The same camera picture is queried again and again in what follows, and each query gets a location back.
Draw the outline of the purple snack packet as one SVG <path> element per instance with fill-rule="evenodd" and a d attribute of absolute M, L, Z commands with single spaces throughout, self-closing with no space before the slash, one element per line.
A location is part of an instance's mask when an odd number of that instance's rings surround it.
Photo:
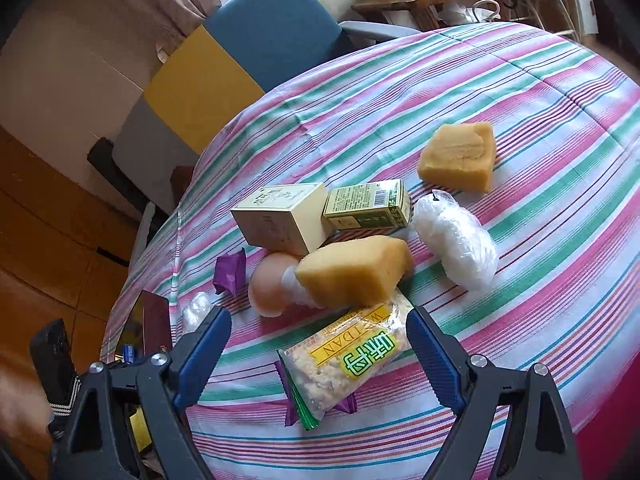
<path fill-rule="evenodd" d="M 276 367 L 286 396 L 284 426 L 292 427 L 296 422 L 300 422 L 305 430 L 317 428 L 320 425 L 320 418 L 314 417 L 310 409 L 306 407 L 302 396 L 297 391 L 282 361 L 274 362 L 274 366 Z M 356 413 L 356 411 L 358 411 L 356 396 L 353 393 L 346 396 L 344 400 L 341 400 L 341 402 L 338 402 L 334 406 L 334 410 L 345 414 Z"/>
<path fill-rule="evenodd" d="M 228 292 L 236 297 L 246 285 L 246 253 L 241 248 L 233 254 L 220 255 L 215 263 L 213 285 L 217 294 Z"/>

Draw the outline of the white plastic-wrapped bundle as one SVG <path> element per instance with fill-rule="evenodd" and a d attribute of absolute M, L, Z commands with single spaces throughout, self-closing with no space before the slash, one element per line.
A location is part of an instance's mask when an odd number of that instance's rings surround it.
<path fill-rule="evenodd" d="M 433 190 L 421 197 L 413 207 L 412 226 L 450 281 L 466 290 L 490 285 L 498 268 L 496 243 L 449 193 Z"/>

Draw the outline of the pink round bottle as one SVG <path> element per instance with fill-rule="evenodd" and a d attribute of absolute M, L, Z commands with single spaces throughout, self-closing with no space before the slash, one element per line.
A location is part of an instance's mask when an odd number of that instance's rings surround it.
<path fill-rule="evenodd" d="M 248 285 L 248 299 L 260 316 L 277 318 L 291 306 L 320 309 L 296 278 L 299 261 L 285 252 L 273 252 L 258 263 Z"/>

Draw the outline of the yellow green snack packet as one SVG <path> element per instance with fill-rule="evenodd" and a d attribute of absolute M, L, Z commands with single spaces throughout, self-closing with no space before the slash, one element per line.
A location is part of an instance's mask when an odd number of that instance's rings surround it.
<path fill-rule="evenodd" d="M 317 333 L 278 352 L 314 417 L 354 393 L 409 349 L 406 321 L 413 309 L 398 289 L 384 304 L 352 309 Z"/>

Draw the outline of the yellow sponge block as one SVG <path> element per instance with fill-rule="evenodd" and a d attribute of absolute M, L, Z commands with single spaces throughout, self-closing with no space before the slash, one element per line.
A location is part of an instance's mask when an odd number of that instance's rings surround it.
<path fill-rule="evenodd" d="M 373 307 L 382 304 L 413 269 L 408 244 L 373 235 L 321 247 L 299 261 L 296 280 L 319 307 Z"/>

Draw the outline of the green printed small box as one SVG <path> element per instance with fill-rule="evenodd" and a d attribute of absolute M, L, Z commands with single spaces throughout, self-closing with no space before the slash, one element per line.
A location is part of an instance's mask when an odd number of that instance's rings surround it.
<path fill-rule="evenodd" d="M 411 200 L 401 179 L 334 188 L 329 192 L 323 218 L 337 230 L 406 228 Z"/>

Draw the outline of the cream cardboard box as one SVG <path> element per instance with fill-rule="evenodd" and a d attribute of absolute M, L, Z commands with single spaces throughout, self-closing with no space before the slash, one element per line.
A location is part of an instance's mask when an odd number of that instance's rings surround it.
<path fill-rule="evenodd" d="M 231 213 L 248 244 L 306 256 L 334 233 L 323 217 L 328 196 L 322 183 L 262 186 L 232 207 Z"/>

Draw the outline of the worn yellow sponge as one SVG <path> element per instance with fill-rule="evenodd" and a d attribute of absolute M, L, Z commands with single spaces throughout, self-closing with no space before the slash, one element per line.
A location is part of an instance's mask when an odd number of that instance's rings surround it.
<path fill-rule="evenodd" d="M 420 154 L 419 178 L 441 188 L 488 193 L 497 155 L 494 129 L 489 122 L 442 125 Z"/>

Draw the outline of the red blanket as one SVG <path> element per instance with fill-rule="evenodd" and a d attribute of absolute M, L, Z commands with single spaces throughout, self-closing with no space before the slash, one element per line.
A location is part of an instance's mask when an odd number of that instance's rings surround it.
<path fill-rule="evenodd" d="M 639 474 L 639 358 L 596 416 L 578 431 L 585 479 L 637 479 Z"/>

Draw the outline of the small clear plastic bag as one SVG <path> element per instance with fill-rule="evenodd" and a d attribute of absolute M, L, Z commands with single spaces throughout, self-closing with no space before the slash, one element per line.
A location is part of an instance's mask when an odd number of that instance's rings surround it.
<path fill-rule="evenodd" d="M 193 333 L 206 319 L 212 310 L 213 304 L 206 292 L 198 292 L 191 300 L 190 304 L 182 309 L 183 331 Z"/>

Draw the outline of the striped bed sheet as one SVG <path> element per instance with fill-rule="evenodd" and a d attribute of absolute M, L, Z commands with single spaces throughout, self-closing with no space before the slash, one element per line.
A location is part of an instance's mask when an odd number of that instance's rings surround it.
<path fill-rule="evenodd" d="M 548 384 L 584 477 L 639 428 L 639 88 L 513 23 L 384 42 L 232 119 L 134 265 L 172 338 L 231 315 L 186 410 L 218 479 L 420 479 L 493 372 Z"/>

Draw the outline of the multicolour upholstered chair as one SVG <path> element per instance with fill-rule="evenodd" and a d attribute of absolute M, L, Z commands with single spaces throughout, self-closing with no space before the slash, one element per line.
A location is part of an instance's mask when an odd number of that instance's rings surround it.
<path fill-rule="evenodd" d="M 96 141 L 88 162 L 137 211 L 175 209 L 170 177 L 192 166 L 231 119 L 264 94 L 410 27 L 337 22 L 318 0 L 228 0 L 163 64 L 115 139 Z"/>

